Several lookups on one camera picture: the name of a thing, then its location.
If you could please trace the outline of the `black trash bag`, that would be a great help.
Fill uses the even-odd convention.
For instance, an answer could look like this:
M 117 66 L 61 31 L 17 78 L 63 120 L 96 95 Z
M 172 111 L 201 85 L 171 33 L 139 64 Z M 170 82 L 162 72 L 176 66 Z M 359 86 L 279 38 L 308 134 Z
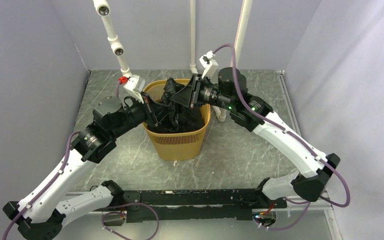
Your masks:
M 205 121 L 199 108 L 188 108 L 170 100 L 184 86 L 170 77 L 147 90 L 152 100 L 167 105 L 168 110 L 162 115 L 163 119 L 158 126 L 148 125 L 148 130 L 158 134 L 177 134 L 194 132 L 204 127 Z

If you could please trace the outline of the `yellow plastic trash bin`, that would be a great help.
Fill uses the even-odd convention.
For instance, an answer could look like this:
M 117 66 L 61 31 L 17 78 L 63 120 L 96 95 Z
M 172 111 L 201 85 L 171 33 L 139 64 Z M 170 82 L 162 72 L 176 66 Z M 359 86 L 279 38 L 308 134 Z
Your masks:
M 144 122 L 147 132 L 159 157 L 166 161 L 184 161 L 195 158 L 201 151 L 207 127 L 211 120 L 211 106 L 200 108 L 204 126 L 198 130 L 184 133 L 157 133 L 151 131 Z

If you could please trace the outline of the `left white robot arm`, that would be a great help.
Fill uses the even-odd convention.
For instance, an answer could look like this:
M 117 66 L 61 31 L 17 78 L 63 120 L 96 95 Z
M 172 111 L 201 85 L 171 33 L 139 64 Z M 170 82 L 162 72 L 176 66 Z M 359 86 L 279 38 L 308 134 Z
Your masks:
M 126 207 L 124 190 L 112 180 L 71 199 L 65 195 L 116 148 L 119 137 L 142 123 L 156 123 L 156 114 L 164 110 L 145 92 L 133 97 L 131 105 L 117 96 L 103 99 L 92 112 L 92 122 L 69 136 L 64 157 L 50 174 L 26 197 L 3 207 L 11 225 L 26 240 L 52 240 L 91 211 Z

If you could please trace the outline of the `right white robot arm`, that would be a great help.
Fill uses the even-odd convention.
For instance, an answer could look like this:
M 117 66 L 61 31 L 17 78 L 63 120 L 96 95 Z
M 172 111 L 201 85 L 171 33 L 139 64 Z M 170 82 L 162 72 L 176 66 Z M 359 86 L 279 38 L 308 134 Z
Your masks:
M 310 146 L 285 124 L 274 109 L 262 98 L 248 92 L 247 79 L 239 70 L 225 67 L 218 72 L 217 83 L 194 74 L 188 84 L 174 93 L 170 100 L 188 108 L 209 104 L 230 113 L 239 126 L 272 144 L 297 168 L 278 178 L 265 178 L 255 190 L 256 203 L 269 207 L 279 198 L 298 195 L 308 202 L 317 201 L 326 188 L 341 159 Z

